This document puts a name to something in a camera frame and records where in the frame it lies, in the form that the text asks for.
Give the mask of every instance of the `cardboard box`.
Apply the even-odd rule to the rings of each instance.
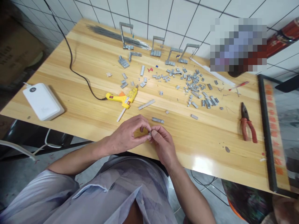
[[[9,85],[45,46],[11,18],[0,29],[0,84]]]

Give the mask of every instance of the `red object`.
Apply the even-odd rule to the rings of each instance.
[[[256,137],[256,132],[255,129],[252,125],[252,122],[249,120],[249,115],[248,115],[248,111],[247,108],[245,106],[245,104],[242,102],[241,104],[241,114],[242,114],[242,118],[240,119],[241,121],[241,130],[242,130],[242,135],[243,135],[243,139],[244,141],[248,141],[248,135],[246,132],[246,124],[248,124],[250,130],[251,130],[251,135],[252,135],[252,141],[253,143],[258,143],[258,139]]]
[[[231,91],[232,89],[236,89],[236,88],[238,88],[238,87],[240,87],[240,86],[244,86],[244,85],[246,85],[246,84],[248,84],[248,83],[249,83],[249,81],[243,82],[243,83],[241,83],[240,85],[235,86],[234,88],[229,89],[229,91]]]
[[[299,17],[267,40],[267,58],[299,40]]]

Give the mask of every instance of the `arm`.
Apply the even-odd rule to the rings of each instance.
[[[216,223],[211,208],[178,161],[172,137],[162,126],[152,127],[152,139],[166,167],[184,213],[192,223]]]
[[[47,169],[58,174],[77,175],[105,156],[128,151],[150,140],[151,136],[147,134],[134,137],[137,129],[143,132],[144,128],[151,131],[145,117],[142,115],[132,117],[123,122],[112,135],[65,155],[49,165]]]

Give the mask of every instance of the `metal bracket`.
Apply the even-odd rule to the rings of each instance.
[[[199,44],[187,44],[186,47],[185,47],[185,49],[184,49],[184,52],[182,53],[182,55],[179,58],[178,62],[188,64],[188,60],[182,59],[182,57],[184,56],[184,53],[186,52],[186,50],[187,50],[188,47],[193,47],[195,49],[197,49],[197,48],[199,49],[200,45]]]
[[[156,57],[161,57],[162,52],[159,51],[159,50],[154,50],[154,42],[155,42],[155,40],[160,40],[160,41],[162,41],[162,45],[161,45],[161,46],[163,46],[163,45],[164,45],[165,38],[164,38],[164,37],[153,36],[153,46],[152,46],[152,50],[151,50],[151,52],[150,52],[150,55],[151,55],[151,56],[156,56]]]
[[[128,24],[128,23],[123,23],[123,22],[119,22],[119,29],[121,30],[121,38],[122,38],[122,44],[123,44],[123,48],[124,49],[128,49],[128,50],[133,50],[134,46],[132,45],[126,45],[125,44],[125,40],[124,40],[124,33],[122,31],[122,27],[128,27],[133,31],[133,25],[132,24]]]
[[[170,49],[170,52],[169,52],[169,55],[168,55],[168,59],[165,61],[165,64],[166,64],[166,65],[172,65],[172,66],[175,66],[175,62],[171,62],[171,61],[169,61],[171,52],[173,52],[173,51],[174,51],[174,52],[178,52],[178,53],[182,53],[182,52],[183,52],[182,49],[171,48],[171,49]]]
[[[131,57],[132,57],[132,55],[134,55],[134,56],[138,56],[138,57],[142,57],[142,54],[141,54],[141,53],[130,51],[129,62],[131,62]]]

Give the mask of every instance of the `person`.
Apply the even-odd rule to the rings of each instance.
[[[134,132],[147,129],[135,137]],[[166,168],[146,158],[110,156],[97,175],[79,188],[75,175],[97,160],[149,140]],[[49,165],[0,214],[0,223],[177,223],[168,200],[169,174],[191,223],[216,223],[211,208],[181,166],[172,136],[138,115],[110,136]]]

